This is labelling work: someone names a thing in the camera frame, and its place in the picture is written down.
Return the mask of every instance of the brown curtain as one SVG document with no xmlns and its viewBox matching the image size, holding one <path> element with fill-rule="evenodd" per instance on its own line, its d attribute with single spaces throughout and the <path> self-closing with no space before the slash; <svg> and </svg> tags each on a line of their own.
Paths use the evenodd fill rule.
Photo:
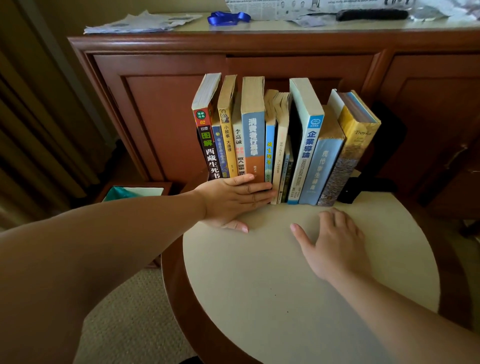
<svg viewBox="0 0 480 364">
<path fill-rule="evenodd" d="M 68 210 L 110 153 L 34 30 L 0 1 L 0 230 Z"/>
</svg>

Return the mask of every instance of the hand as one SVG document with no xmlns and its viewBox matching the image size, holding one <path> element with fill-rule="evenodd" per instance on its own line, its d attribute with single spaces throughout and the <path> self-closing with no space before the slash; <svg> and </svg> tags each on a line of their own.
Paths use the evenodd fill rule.
<svg viewBox="0 0 480 364">
<path fill-rule="evenodd" d="M 248 232 L 248 226 L 234 218 L 268 204 L 277 194 L 271 190 L 270 182 L 246 184 L 253 179 L 253 174 L 243 174 L 208 181 L 195 188 L 193 192 L 199 194 L 205 203 L 203 221 L 219 228 Z"/>
<path fill-rule="evenodd" d="M 322 211 L 318 215 L 320 232 L 315 245 L 300 225 L 290 225 L 314 273 L 330 283 L 344 273 L 371 277 L 372 269 L 365 251 L 365 235 L 352 218 L 336 208 Z"/>
</svg>

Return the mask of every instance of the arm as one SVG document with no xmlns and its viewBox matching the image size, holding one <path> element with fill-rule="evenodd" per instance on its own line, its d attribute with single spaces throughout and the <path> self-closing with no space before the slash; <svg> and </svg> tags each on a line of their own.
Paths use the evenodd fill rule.
<svg viewBox="0 0 480 364">
<path fill-rule="evenodd" d="M 0 234 L 0 357 L 71 363 L 90 310 L 195 223 L 248 232 L 234 218 L 274 194 L 271 183 L 243 184 L 251 179 L 85 206 Z"/>
<path fill-rule="evenodd" d="M 473 363 L 480 338 L 378 283 L 372 277 L 365 236 L 345 213 L 320 214 L 313 245 L 303 229 L 291 230 L 315 274 L 330 282 L 401 363 Z"/>
</svg>

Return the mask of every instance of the row of books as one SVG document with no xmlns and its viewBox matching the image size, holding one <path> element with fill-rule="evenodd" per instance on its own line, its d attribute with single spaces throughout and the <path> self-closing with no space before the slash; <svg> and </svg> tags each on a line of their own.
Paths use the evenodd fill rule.
<svg viewBox="0 0 480 364">
<path fill-rule="evenodd" d="M 381 125 L 355 91 L 332 90 L 327 105 L 308 78 L 290 92 L 267 90 L 264 77 L 204 76 L 192 103 L 210 179 L 252 173 L 271 182 L 271 204 L 332 206 Z"/>
</svg>

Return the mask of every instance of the person's right arm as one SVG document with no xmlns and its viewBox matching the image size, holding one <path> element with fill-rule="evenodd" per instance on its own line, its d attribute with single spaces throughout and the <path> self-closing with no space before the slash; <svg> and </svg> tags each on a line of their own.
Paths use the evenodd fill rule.
<svg viewBox="0 0 480 364">
<path fill-rule="evenodd" d="M 347 214 L 320 216 L 312 244 L 290 226 L 315 274 L 327 280 L 401 363 L 478 363 L 480 337 L 377 282 L 365 251 L 365 236 Z"/>
</svg>

